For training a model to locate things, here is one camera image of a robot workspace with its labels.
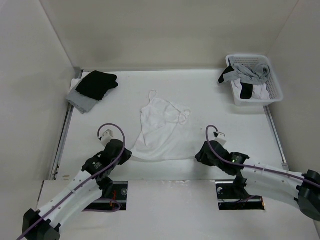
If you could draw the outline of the white tank top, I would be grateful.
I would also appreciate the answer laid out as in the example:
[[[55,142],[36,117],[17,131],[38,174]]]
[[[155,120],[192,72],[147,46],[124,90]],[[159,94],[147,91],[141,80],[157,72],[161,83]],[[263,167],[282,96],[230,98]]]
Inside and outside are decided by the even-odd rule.
[[[159,163],[192,159],[191,109],[148,94],[149,103],[140,111],[141,133],[132,151],[136,162]]]

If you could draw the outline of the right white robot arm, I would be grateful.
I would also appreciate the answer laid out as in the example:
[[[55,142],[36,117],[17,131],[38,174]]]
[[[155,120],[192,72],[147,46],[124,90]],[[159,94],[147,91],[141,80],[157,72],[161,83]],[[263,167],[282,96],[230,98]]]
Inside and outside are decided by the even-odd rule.
[[[320,174],[269,167],[240,152],[228,152],[215,140],[205,142],[195,159],[234,176],[232,192],[238,198],[261,196],[290,205],[308,218],[320,220]]]

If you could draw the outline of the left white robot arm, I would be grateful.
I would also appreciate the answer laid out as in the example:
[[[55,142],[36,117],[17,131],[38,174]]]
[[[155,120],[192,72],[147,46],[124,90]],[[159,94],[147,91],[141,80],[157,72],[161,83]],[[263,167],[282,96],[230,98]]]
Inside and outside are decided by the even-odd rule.
[[[96,208],[97,212],[116,212],[121,204],[116,197],[120,190],[114,188],[110,179],[115,167],[123,165],[132,157],[124,143],[112,139],[103,151],[89,158],[76,177],[56,197],[37,210],[29,209],[23,216],[21,239],[58,240],[61,231],[81,212],[96,200],[106,200],[106,205]]]

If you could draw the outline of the folded grey tank top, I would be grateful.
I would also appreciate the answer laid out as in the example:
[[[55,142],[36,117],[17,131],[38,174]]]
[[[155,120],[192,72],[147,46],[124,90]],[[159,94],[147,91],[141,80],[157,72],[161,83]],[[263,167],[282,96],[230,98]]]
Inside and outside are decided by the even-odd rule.
[[[70,93],[66,96],[66,100],[81,114],[89,113],[95,107],[95,105],[101,101],[84,96],[75,89],[70,91]]]

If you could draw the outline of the folded black tank top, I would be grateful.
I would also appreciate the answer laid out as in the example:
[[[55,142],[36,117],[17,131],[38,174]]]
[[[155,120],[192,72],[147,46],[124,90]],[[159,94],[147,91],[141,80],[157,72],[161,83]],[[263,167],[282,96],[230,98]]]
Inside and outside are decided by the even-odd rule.
[[[109,90],[119,86],[115,74],[93,71],[84,77],[76,87],[76,91],[90,99],[101,101]]]

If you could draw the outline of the crumpled black tank top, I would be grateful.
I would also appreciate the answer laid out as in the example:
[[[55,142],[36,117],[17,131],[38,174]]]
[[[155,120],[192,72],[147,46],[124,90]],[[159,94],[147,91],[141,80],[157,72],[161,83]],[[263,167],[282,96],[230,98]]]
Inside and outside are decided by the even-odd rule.
[[[218,83],[219,84],[226,83],[227,82],[227,74],[229,74],[229,73],[233,74],[234,72],[236,73],[236,71],[231,66],[228,66],[223,71],[221,76],[219,77]],[[233,80],[229,80],[229,81],[234,84],[236,95],[240,99],[249,100],[252,98],[252,95],[253,95],[253,85],[252,84],[242,83],[240,78],[238,78],[238,79],[233,78]]]

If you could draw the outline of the crumpled grey tank top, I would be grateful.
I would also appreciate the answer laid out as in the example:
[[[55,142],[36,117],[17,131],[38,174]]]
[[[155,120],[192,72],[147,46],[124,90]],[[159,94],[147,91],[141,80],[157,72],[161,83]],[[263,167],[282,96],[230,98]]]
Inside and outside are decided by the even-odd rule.
[[[269,80],[270,67],[258,62],[253,68],[240,63],[231,63],[222,74],[220,83],[240,80],[241,83],[250,85],[263,85]]]

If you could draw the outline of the white garment in basket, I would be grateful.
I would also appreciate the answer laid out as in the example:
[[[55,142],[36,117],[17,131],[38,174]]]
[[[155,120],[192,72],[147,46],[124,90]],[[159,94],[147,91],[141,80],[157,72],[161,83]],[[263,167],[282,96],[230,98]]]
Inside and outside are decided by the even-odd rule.
[[[253,85],[253,93],[250,99],[269,100],[270,94],[267,90],[267,85],[265,83],[262,85]]]

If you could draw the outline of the white plastic laundry basket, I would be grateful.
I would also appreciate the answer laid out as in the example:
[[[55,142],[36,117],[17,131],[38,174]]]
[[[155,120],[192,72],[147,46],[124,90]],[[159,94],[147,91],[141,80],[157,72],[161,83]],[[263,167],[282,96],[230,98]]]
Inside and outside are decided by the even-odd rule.
[[[272,103],[281,102],[284,99],[283,91],[281,89],[277,76],[274,73],[273,66],[266,56],[260,54],[230,54],[225,57],[227,66],[230,65],[230,59],[233,59],[235,63],[239,63],[250,68],[253,68],[259,62],[263,62],[267,64],[270,69],[268,81],[266,82],[266,90],[269,93],[270,99],[241,99],[240,96],[236,96],[236,86],[233,82],[231,82],[231,90],[233,94],[234,104],[236,106],[268,106]]]

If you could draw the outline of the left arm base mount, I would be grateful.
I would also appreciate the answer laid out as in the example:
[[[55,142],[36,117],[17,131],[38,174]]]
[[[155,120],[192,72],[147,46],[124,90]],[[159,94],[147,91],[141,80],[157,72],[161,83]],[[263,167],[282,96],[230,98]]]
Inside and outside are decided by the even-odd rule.
[[[84,212],[114,213],[127,210],[129,183],[127,181],[107,181],[102,197],[88,205]]]

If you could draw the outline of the right metal table rail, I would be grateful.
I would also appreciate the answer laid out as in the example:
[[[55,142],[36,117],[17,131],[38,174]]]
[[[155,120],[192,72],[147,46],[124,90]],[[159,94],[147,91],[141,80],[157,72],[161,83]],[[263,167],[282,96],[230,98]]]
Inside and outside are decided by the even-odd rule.
[[[263,109],[264,109],[265,115],[267,117],[268,124],[269,124],[269,127],[270,127],[271,132],[272,132],[272,136],[274,138],[274,141],[276,142],[276,145],[278,147],[278,151],[279,151],[280,156],[281,156],[282,168],[284,170],[288,171],[289,170],[288,162],[287,162],[287,159],[286,159],[286,156],[285,156],[285,153],[284,153],[284,150],[283,150],[283,147],[282,147],[282,144],[281,144],[281,141],[280,141],[280,138],[279,138],[279,135],[278,135],[278,132],[277,132],[277,129],[276,129],[276,126],[275,126],[275,123],[274,123],[270,108],[268,106],[264,106]]]

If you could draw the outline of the metal table rail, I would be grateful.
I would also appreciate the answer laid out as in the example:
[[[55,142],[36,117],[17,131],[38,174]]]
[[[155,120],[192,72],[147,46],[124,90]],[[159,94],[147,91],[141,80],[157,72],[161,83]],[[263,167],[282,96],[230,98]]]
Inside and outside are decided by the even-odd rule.
[[[272,132],[272,136],[274,138],[274,141],[276,142],[276,145],[278,147],[278,151],[279,151],[280,156],[281,156],[282,168],[284,170],[288,171],[289,170],[288,162],[287,162],[287,159],[286,159],[286,156],[285,156],[285,153],[284,153],[284,150],[283,150],[283,147],[282,147],[282,144],[281,144],[281,141],[280,141],[280,138],[279,138],[279,135],[278,135],[278,132],[277,132],[277,129],[276,129],[276,126],[275,126],[275,123],[274,123],[270,108],[268,106],[264,106],[263,109],[264,109],[265,115],[267,117],[268,124],[269,124],[269,127],[270,127],[271,132]]]
[[[64,111],[64,115],[63,115],[62,127],[61,127],[61,130],[59,131],[58,142],[56,147],[54,148],[53,157],[50,162],[50,169],[48,172],[47,180],[56,179],[56,175],[60,167],[61,153],[63,151],[62,148],[65,145],[65,139],[69,130],[72,114],[73,114],[73,106],[66,101],[66,110]]]

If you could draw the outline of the left metal table rail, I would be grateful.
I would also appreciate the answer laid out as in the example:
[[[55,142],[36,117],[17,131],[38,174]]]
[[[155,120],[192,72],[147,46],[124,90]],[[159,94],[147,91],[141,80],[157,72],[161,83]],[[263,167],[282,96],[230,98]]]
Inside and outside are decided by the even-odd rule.
[[[48,172],[47,180],[56,179],[56,175],[60,167],[61,153],[63,151],[62,148],[65,145],[65,139],[69,130],[72,114],[73,114],[73,106],[66,101],[66,110],[64,111],[64,115],[63,115],[62,127],[61,127],[61,130],[59,131],[58,142],[56,147],[54,148],[53,157],[50,162],[50,169]]]

